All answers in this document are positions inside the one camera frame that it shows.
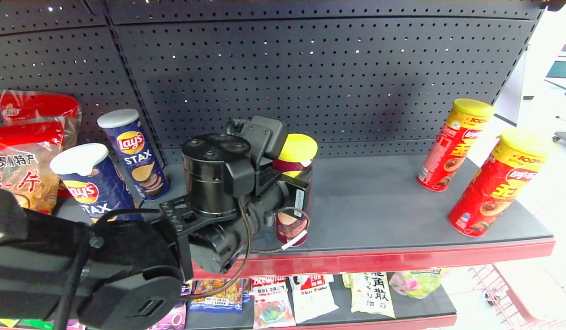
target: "white can lid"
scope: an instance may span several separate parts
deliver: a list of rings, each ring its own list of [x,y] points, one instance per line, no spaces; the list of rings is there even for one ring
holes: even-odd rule
[[[98,118],[98,125],[103,129],[115,129],[116,127],[121,127],[128,125],[131,122],[138,119],[139,114],[137,110],[134,109],[120,109],[106,113],[105,115]]]
[[[50,169],[57,175],[88,176],[93,167],[108,155],[107,147],[100,143],[81,144],[61,152],[50,161]]]

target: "potato chip can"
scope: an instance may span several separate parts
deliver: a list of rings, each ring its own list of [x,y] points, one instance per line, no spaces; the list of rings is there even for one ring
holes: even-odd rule
[[[134,209],[134,199],[122,175],[108,156],[107,147],[88,143],[69,148],[50,162],[51,170],[93,222],[115,209]],[[122,214],[110,220],[140,220],[140,214]]]
[[[435,192],[446,190],[466,159],[470,147],[494,113],[495,109],[485,102],[455,100],[450,115],[417,175],[419,184]]]
[[[296,177],[300,175],[301,172],[312,167],[313,159],[317,152],[318,143],[310,136],[305,134],[289,134],[279,158],[273,160],[273,168],[277,171],[281,171],[284,175]],[[298,190],[293,206],[309,213],[311,207],[310,197],[311,194],[308,192],[306,209],[302,209],[304,193]],[[279,242],[286,244],[296,238],[303,230],[306,230],[307,227],[308,219],[299,211],[279,212],[275,222],[275,235]],[[305,243],[306,240],[308,240],[308,234],[300,238],[293,246],[300,246]]]
[[[109,138],[128,176],[144,201],[154,201],[169,192],[169,182],[144,132],[138,111],[120,109],[106,113],[98,125]]]
[[[522,129],[505,130],[448,214],[450,224],[467,236],[484,235],[554,149],[548,137]]]

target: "black pegboard panel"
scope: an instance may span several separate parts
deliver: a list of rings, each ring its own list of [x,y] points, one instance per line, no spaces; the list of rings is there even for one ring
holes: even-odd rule
[[[115,24],[312,17],[501,17],[538,19],[540,1],[109,1]]]
[[[96,123],[98,117],[124,107],[138,109],[106,27],[0,36],[2,88],[43,90],[76,98],[83,107],[80,142],[108,144]]]
[[[494,102],[533,27],[365,17],[117,31],[166,149],[258,113],[324,143],[433,139],[454,99]]]
[[[0,0],[0,35],[105,25],[100,1]]]
[[[319,144],[318,158],[427,154],[433,144],[433,140],[321,143]],[[167,162],[170,164],[177,164],[183,161],[181,149],[165,149],[164,154],[167,157]]]

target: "yellow can lid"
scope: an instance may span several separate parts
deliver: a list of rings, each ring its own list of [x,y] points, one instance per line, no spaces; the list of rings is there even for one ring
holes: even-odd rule
[[[479,117],[492,117],[495,114],[495,108],[485,102],[473,99],[457,99],[454,100],[454,109],[462,111],[469,115]]]
[[[499,136],[509,147],[536,157],[547,157],[557,147],[551,138],[524,129],[507,129]]]
[[[279,160],[300,163],[313,159],[317,153],[318,142],[316,140],[305,134],[292,133],[287,135]]]

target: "blue chip can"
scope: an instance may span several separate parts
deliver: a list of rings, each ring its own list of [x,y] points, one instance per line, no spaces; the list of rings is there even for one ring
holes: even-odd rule
[[[50,162],[50,168],[63,181],[93,222],[114,209],[134,209],[134,199],[122,175],[100,143],[82,144],[65,150]],[[140,214],[118,215],[110,220],[139,220]]]
[[[162,198],[169,183],[134,109],[120,109],[99,117],[98,125],[118,153],[138,194],[145,201]]]

